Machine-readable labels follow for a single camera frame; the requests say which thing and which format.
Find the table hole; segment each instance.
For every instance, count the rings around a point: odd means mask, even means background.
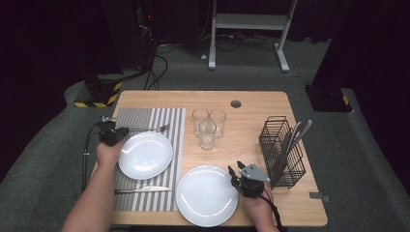
[[[239,108],[239,107],[242,106],[242,104],[241,104],[240,101],[234,100],[234,101],[231,102],[231,106],[234,107],[234,108]]]

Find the white plate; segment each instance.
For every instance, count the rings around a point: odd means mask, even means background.
[[[160,133],[142,132],[131,137],[121,149],[121,171],[136,180],[158,176],[172,160],[172,146]]]
[[[198,166],[187,172],[176,191],[181,214],[203,227],[224,223],[238,204],[238,192],[230,179],[228,173],[215,166]]]

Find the black wire basket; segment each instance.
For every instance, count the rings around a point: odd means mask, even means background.
[[[282,150],[284,137],[288,132],[292,131],[293,129],[289,127],[285,116],[270,116],[265,121],[263,130],[259,135],[263,158],[268,169],[269,178],[271,179],[271,188],[292,188],[306,173],[299,143],[289,152],[284,171],[276,174],[276,170],[274,170],[275,162],[278,161]],[[274,181],[276,177],[278,178],[276,175],[280,175],[278,181]]]

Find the human arm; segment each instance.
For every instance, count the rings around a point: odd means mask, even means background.
[[[274,201],[274,196],[269,187],[261,193],[267,199]],[[261,197],[244,197],[241,195],[248,217],[253,221],[258,232],[279,232],[274,224],[271,206]]]
[[[98,167],[85,191],[69,212],[63,225],[66,231],[108,231],[114,210],[114,169],[125,139],[113,147],[100,143]]]

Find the gray carpet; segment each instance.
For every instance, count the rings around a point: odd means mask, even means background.
[[[219,42],[223,49],[233,43]],[[209,71],[207,48],[164,46],[158,55],[168,62],[159,81],[161,90],[283,91],[296,120],[311,119],[304,137],[308,159],[329,222],[324,227],[291,227],[288,231],[410,231],[410,199],[371,135],[352,90],[343,89],[354,112],[312,110],[304,86],[310,84],[329,43],[286,42],[284,52],[292,69],[281,72],[271,43],[242,44],[234,51],[217,50],[217,69]],[[155,59],[154,72],[165,68]],[[124,81],[121,91],[141,90],[146,75]],[[82,83],[66,91],[67,107],[27,145],[0,187],[0,231],[59,231],[80,194],[82,152],[88,129],[108,108],[76,108],[73,100]],[[92,139],[94,148],[98,138]],[[93,149],[89,174],[94,165]],[[139,231],[181,231],[181,228],[140,227]],[[187,227],[184,231],[203,231]],[[213,228],[209,231],[247,231]]]

